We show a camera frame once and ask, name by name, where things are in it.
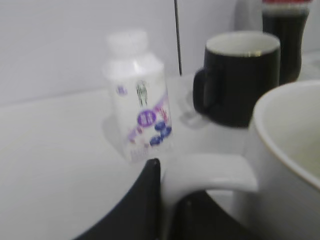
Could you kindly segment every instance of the white surface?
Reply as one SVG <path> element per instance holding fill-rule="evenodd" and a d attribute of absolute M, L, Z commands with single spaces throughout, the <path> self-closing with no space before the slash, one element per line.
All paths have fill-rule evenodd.
<path fill-rule="evenodd" d="M 0 105 L 106 86 L 105 35 L 131 28 L 177 76 L 172 0 L 0 0 Z"/>
<path fill-rule="evenodd" d="M 302 51 L 304 53 L 320 50 L 320 0 L 313 0 L 310 7 L 310 14 L 306 21 Z"/>
<path fill-rule="evenodd" d="M 161 189 L 166 216 L 192 192 L 236 190 L 232 215 L 261 239 L 318 240 L 319 103 L 320 80 L 277 87 L 254 108 L 242 151 L 247 162 L 221 154 L 170 162 Z"/>
<path fill-rule="evenodd" d="M 169 79 L 176 155 L 239 153 L 246 130 L 195 113 L 192 77 Z M 143 162 L 129 165 L 113 138 L 108 91 L 0 108 L 0 239 L 69 240 L 124 196 Z M 160 156 L 162 169 L 173 156 Z"/>
<path fill-rule="evenodd" d="M 183 75 L 203 66 L 206 41 L 234 30 L 262 31 L 261 0 L 177 0 Z M 303 52 L 320 50 L 320 0 L 311 5 Z"/>

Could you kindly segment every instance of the blueberry illustration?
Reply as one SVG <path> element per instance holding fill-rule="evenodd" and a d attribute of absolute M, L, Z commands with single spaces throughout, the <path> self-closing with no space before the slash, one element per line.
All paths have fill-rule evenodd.
<path fill-rule="evenodd" d="M 163 139 L 166 138 L 166 137 L 168 137 L 168 136 L 170 135 L 171 131 L 172 131 L 172 127 L 167 126 L 165 129 L 163 129 L 163 130 L 161 131 L 161 137 L 162 137 Z"/>
<path fill-rule="evenodd" d="M 154 129 L 158 132 L 165 129 L 165 127 L 166 127 L 166 123 L 164 121 L 159 121 L 154 125 Z"/>
<path fill-rule="evenodd" d="M 151 146 L 159 145 L 162 141 L 163 141 L 163 138 L 161 136 L 159 136 L 159 135 L 158 136 L 154 136 L 150 140 L 150 145 Z"/>

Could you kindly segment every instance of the white countertop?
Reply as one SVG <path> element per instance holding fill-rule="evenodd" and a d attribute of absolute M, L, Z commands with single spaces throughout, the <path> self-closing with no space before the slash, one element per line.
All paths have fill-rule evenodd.
<path fill-rule="evenodd" d="M 168 79 L 174 156 L 240 153 L 246 130 L 198 115 L 193 76 Z M 106 89 L 0 108 L 0 239 L 69 240 L 106 215 L 144 162 L 117 151 Z"/>

